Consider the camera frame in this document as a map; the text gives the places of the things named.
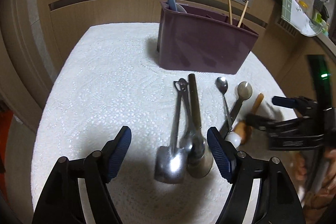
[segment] metal spoon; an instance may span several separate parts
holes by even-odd
[[[238,112],[240,110],[240,108],[242,107],[242,104],[245,100],[250,99],[250,97],[252,96],[252,87],[250,85],[250,83],[244,81],[241,82],[238,85],[237,88],[238,91],[238,100],[235,102],[231,112],[230,112],[230,118],[231,121],[234,122],[234,120],[237,118]],[[228,122],[227,120],[225,121],[225,123],[223,124],[222,128],[220,129],[219,133],[221,134],[221,136],[223,138],[226,138],[226,135],[228,134]]]
[[[173,128],[169,146],[160,146],[156,154],[154,179],[168,184],[182,183],[187,167],[188,153],[183,148],[177,148],[177,135],[179,132],[179,120],[181,110],[182,90],[177,89],[177,102]]]
[[[232,131],[232,120],[229,114],[229,108],[227,107],[227,102],[225,99],[225,93],[227,92],[228,89],[228,83],[225,77],[218,77],[216,79],[216,86],[218,90],[220,91],[221,94],[223,94],[223,101],[224,101],[224,112],[227,120],[227,124],[229,126],[229,132]]]

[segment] lace tablecloth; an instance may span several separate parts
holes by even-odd
[[[173,81],[188,79],[188,71],[168,71],[158,66],[157,23],[119,23],[93,26],[83,35],[68,57],[44,108],[31,164],[33,205],[51,169],[60,156],[70,160],[86,157],[115,137],[123,125],[132,130],[132,143],[118,176],[108,189],[124,224],[215,223],[231,185],[220,176],[216,164],[209,175],[183,184],[167,185],[154,177],[155,154],[168,145],[176,103]],[[196,72],[203,135],[210,126],[218,129],[224,121],[222,96],[215,86],[220,74]],[[257,95],[265,99],[258,114],[277,119],[295,118],[291,109],[271,106],[274,95],[283,92],[251,52],[236,75],[226,75],[226,100],[231,108],[236,87],[248,81],[251,99],[238,115],[248,112]],[[180,131],[185,125],[181,111]],[[267,151],[265,136],[253,133],[241,149],[251,156],[288,161],[285,152]],[[94,223],[85,184],[80,180],[87,223]],[[251,223],[258,195],[253,187],[244,223]]]

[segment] metal screw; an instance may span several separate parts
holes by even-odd
[[[280,160],[279,160],[277,157],[273,157],[273,158],[272,158],[272,161],[273,161],[275,164],[280,163]]]
[[[94,151],[94,152],[92,153],[92,156],[93,156],[94,158],[99,158],[99,157],[101,156],[101,151],[99,151],[99,150]]]
[[[60,157],[59,159],[58,159],[58,162],[60,163],[60,164],[62,164],[62,163],[64,163],[65,161],[67,160],[67,157]]]
[[[246,157],[246,153],[244,151],[238,151],[237,156],[239,158],[245,158]]]

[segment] purple plastic container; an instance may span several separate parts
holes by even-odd
[[[168,70],[192,70],[236,74],[259,35],[229,17],[188,5],[185,13],[161,2],[157,50],[159,66]]]

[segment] wooden chopstick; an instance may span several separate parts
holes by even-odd
[[[244,15],[245,15],[245,12],[246,12],[246,8],[247,8],[247,5],[249,4],[249,1],[246,2],[245,4],[245,7],[244,7],[244,10],[243,10],[243,13],[241,14],[241,18],[239,20],[239,23],[238,23],[238,28],[240,28],[240,25],[242,24],[243,22],[243,18],[244,18]]]
[[[231,0],[229,1],[229,18],[230,18],[230,24],[232,25],[232,7],[231,7]]]

